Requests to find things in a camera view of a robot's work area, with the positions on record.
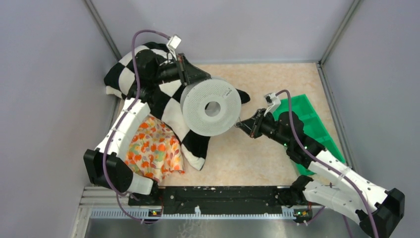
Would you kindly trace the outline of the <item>grey plastic cable spool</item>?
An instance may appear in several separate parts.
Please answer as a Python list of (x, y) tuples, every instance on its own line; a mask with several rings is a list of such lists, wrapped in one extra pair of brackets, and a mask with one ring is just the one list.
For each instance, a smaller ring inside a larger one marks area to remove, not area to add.
[(237, 89), (221, 78), (186, 86), (180, 104), (186, 125), (202, 136), (225, 133), (237, 121), (241, 111)]

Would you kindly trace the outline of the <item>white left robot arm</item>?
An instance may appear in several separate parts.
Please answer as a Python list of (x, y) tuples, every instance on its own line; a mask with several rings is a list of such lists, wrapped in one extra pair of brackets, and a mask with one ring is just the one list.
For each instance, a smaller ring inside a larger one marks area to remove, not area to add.
[(158, 183), (167, 173), (182, 171), (184, 161), (196, 170), (203, 168), (210, 137), (193, 132), (184, 120), (181, 95), (186, 86), (180, 69), (209, 78), (184, 55), (153, 42), (136, 47), (109, 70), (106, 90), (124, 104), (106, 137), (84, 153), (91, 183), (121, 196), (139, 194), (153, 205)]

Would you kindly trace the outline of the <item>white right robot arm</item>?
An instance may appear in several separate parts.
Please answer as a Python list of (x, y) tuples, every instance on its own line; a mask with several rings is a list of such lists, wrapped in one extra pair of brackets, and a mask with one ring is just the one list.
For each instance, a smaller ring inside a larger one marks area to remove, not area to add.
[(250, 138), (266, 136), (286, 147), (289, 158), (327, 178), (335, 188), (301, 175), (291, 185), (290, 197), (296, 204), (318, 203), (353, 220), (371, 238), (388, 238), (405, 209), (405, 194), (397, 188), (385, 189), (340, 162), (325, 146), (304, 131), (304, 123), (294, 112), (275, 119), (258, 109), (235, 126)]

